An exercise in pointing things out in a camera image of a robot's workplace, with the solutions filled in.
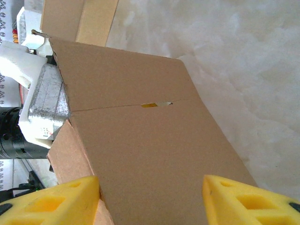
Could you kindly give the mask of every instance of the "metal part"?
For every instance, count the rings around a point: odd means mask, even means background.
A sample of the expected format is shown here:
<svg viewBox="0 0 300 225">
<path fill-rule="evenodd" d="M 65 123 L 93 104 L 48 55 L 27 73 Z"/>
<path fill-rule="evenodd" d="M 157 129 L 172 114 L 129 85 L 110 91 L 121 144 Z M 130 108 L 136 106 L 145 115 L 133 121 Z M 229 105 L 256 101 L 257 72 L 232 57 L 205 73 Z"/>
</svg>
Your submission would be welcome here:
<svg viewBox="0 0 300 225">
<path fill-rule="evenodd" d="M 59 69 L 55 65 L 45 64 L 28 111 L 34 137 L 54 140 L 59 128 L 70 115 Z"/>
</svg>

